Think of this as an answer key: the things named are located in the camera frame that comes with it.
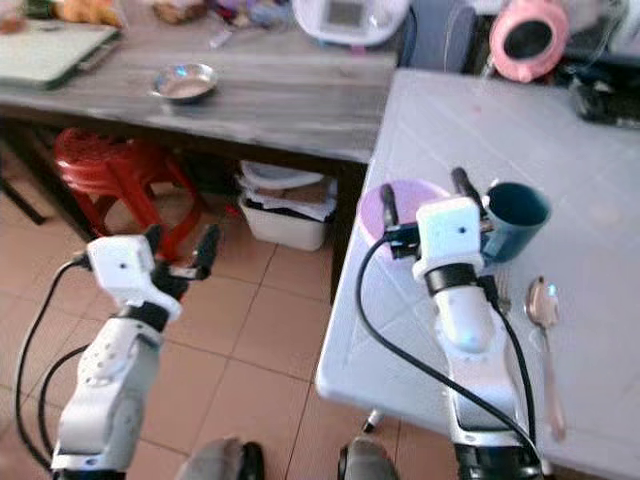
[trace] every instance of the tiled floor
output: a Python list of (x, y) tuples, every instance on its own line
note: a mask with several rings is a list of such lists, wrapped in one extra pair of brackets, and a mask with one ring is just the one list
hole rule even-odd
[[(19, 178), (14, 184), (50, 219), (36, 227), (0, 201), (0, 478), (45, 479), (11, 425), (14, 362), (52, 273), (82, 244), (28, 184)], [(180, 197), (161, 195), (165, 214), (177, 218)], [(213, 277), (191, 288), (183, 316), (167, 330), (128, 478), (172, 479), (194, 449), (239, 435), (263, 445), (267, 480), (334, 479), (340, 448), (359, 433), (366, 412), (327, 402), (313, 388), (330, 314), (331, 246), (307, 253), (256, 241), (241, 217), (215, 199), (211, 205), (205, 221), (225, 225), (224, 241)], [(116, 230), (133, 226), (120, 207), (109, 222)], [(91, 341), (112, 311), (90, 274), (64, 279), (29, 358), (31, 431), (47, 366)], [(76, 365), (65, 365), (51, 385), (52, 431), (73, 391)], [(403, 480), (455, 477), (444, 439), (396, 420), (386, 420), (375, 436), (397, 459)]]

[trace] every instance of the red stool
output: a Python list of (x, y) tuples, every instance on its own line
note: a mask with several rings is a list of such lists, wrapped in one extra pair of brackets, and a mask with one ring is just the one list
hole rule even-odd
[[(124, 142), (77, 128), (58, 136), (54, 154), (63, 180), (101, 236), (111, 234), (105, 217), (117, 200), (124, 202), (142, 228), (147, 228), (163, 224), (153, 204), (151, 185), (172, 182), (186, 188), (193, 206), (165, 236), (161, 249), (167, 260), (177, 257), (176, 248), (198, 223), (204, 201), (171, 154), (142, 140)], [(94, 201), (89, 195), (98, 198)]]

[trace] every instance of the stainless steel bowl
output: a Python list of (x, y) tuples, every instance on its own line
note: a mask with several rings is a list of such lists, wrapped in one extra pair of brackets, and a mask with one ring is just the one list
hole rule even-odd
[(194, 103), (213, 92), (217, 84), (218, 74), (207, 65), (174, 65), (160, 72), (151, 93), (171, 103)]

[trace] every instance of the metal spoon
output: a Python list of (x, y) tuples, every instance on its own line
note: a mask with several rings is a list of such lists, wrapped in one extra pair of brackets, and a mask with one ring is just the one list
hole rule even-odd
[(560, 442), (567, 434), (562, 402), (556, 387), (548, 330), (559, 320), (558, 291), (544, 277), (538, 277), (529, 286), (525, 311), (529, 320), (540, 328), (544, 340), (544, 396), (547, 421), (553, 438)]

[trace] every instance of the white table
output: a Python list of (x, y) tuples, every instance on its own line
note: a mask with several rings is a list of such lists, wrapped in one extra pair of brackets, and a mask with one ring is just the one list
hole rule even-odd
[[(424, 178), (449, 190), (463, 166), (479, 189), (492, 180), (544, 191), (554, 213), (509, 267), (511, 321), (536, 392), (540, 445), (558, 464), (606, 478), (640, 476), (640, 133), (576, 118), (565, 90), (434, 73), (395, 77), (365, 190)], [(446, 432), (442, 388), (372, 341), (358, 323), (355, 279), (367, 245), (355, 227), (318, 367), (322, 395), (378, 408)], [(433, 309), (410, 260), (374, 261), (365, 308), (385, 335), (444, 369)], [(541, 359), (524, 315), (528, 284), (558, 285), (561, 322), (551, 332), (568, 438), (543, 420)]]

